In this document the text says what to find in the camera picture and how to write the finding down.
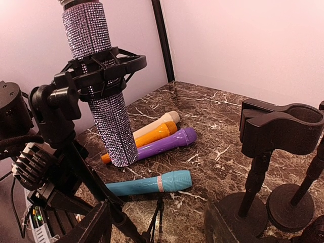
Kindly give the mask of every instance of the beige microphone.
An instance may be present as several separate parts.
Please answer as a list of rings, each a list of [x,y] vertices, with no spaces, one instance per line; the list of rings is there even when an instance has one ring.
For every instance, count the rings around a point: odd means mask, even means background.
[[[180,121],[180,116],[176,111],[173,110],[173,111],[167,112],[163,116],[161,116],[159,119],[142,127],[141,129],[133,132],[134,139],[137,139],[137,138],[153,131],[154,129],[156,129],[158,126],[160,126],[163,123],[166,123],[166,122],[178,123],[179,121]]]

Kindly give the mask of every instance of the wall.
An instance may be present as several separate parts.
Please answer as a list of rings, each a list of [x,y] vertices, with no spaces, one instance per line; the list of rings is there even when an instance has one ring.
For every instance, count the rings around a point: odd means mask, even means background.
[[[150,1],[102,1],[113,46],[144,54],[148,66],[137,72],[124,91],[127,104],[167,83]],[[16,82],[25,92],[49,84],[71,59],[56,0],[0,1],[0,80]],[[93,125],[86,103],[77,132]]]
[[[162,3],[176,80],[277,104],[324,99],[324,1]]]

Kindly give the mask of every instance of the brown marble surface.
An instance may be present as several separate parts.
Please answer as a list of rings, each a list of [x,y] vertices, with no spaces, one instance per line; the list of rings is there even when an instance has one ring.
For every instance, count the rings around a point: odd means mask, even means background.
[[[104,144],[95,127],[78,136],[89,150],[87,162],[105,183],[153,177],[175,170],[190,170],[193,187],[183,192],[166,193],[161,243],[205,242],[203,213],[208,198],[223,197],[245,191],[244,184],[251,159],[241,152],[239,140],[240,104],[245,97],[206,87],[175,82],[146,95],[128,107],[133,131],[157,119],[165,112],[179,112],[178,127],[193,127],[198,139],[188,147],[138,161],[127,168],[106,166],[101,161]],[[270,192],[284,183],[300,184],[313,155],[297,156],[276,150],[258,196],[266,202]],[[315,216],[324,214],[323,180],[312,186],[310,193],[316,207]],[[91,204],[96,201],[81,186],[79,196]],[[137,225],[139,232],[147,230],[155,210],[157,195],[126,198],[124,211]],[[265,235],[285,237],[269,223]],[[113,231],[112,242],[131,242],[119,231]]]

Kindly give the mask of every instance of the orange microphone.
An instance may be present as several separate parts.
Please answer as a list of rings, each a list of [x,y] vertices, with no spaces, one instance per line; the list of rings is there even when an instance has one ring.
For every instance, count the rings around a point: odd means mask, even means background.
[[[155,142],[162,138],[168,137],[174,134],[178,130],[177,125],[174,121],[167,121],[166,123],[162,123],[160,126],[152,130],[151,132],[144,134],[141,137],[135,139],[136,147],[142,147],[146,144]],[[111,162],[109,154],[105,154],[101,156],[102,161],[107,164]]]

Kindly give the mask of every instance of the microphone body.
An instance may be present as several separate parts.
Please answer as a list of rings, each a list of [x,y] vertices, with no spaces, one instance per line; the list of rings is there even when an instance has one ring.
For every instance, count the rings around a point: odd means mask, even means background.
[[[190,171],[172,171],[161,176],[106,184],[116,196],[175,192],[192,186]]]
[[[64,7],[63,24],[74,59],[82,59],[111,48],[108,26],[99,0],[59,0]],[[105,61],[106,67],[115,61]],[[122,92],[105,98],[96,98],[93,87],[88,102],[107,151],[115,166],[128,166],[137,160],[137,149],[131,132]]]
[[[141,129],[135,131],[133,133],[133,136],[135,139],[149,133],[150,131],[154,130],[158,126],[160,126],[162,123],[166,122],[174,122],[178,123],[180,121],[179,114],[176,111],[170,111],[162,115],[159,119],[153,121],[152,123],[142,127]]]
[[[196,139],[197,133],[193,128],[180,129],[169,137],[162,138],[138,148],[138,160],[151,157],[176,147],[187,146],[196,141]]]
[[[178,130],[177,125],[173,121],[168,121],[166,123],[163,123],[157,128],[155,128],[153,131],[135,139],[136,147],[139,148],[146,144],[168,137],[174,134],[177,130]],[[101,159],[105,164],[111,162],[108,153],[101,156]]]

